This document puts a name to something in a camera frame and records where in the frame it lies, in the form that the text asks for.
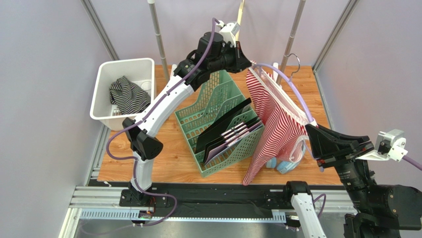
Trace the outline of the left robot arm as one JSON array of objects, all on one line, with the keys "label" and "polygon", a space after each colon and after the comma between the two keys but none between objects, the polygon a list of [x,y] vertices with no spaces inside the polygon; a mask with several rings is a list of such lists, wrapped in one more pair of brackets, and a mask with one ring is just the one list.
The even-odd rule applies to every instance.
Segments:
[{"label": "left robot arm", "polygon": [[151,187],[154,158],[163,149],[156,135],[175,109],[207,82],[212,73],[220,70],[240,73],[251,65],[234,33],[206,32],[199,39],[197,48],[177,65],[154,101],[139,116],[123,121],[134,156],[130,186],[133,191],[147,193]]}]

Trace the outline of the black white striped tank top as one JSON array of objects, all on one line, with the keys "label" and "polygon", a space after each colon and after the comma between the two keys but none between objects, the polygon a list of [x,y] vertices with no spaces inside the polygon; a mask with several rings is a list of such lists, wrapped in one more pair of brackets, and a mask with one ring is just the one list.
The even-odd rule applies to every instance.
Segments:
[{"label": "black white striped tank top", "polygon": [[122,115],[141,113],[151,103],[150,95],[126,76],[118,78],[110,85],[109,99]]}]

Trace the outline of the cream wooden hanger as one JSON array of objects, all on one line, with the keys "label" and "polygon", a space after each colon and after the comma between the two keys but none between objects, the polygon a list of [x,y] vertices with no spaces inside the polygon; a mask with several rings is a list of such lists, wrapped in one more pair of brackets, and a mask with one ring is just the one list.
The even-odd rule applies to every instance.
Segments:
[{"label": "cream wooden hanger", "polygon": [[240,1],[240,4],[239,4],[239,8],[238,8],[238,14],[237,14],[237,20],[236,20],[236,22],[239,24],[239,25],[241,25],[241,22],[242,22],[242,17],[243,17],[243,9],[244,9],[244,6],[245,6],[245,0],[241,0]]}]

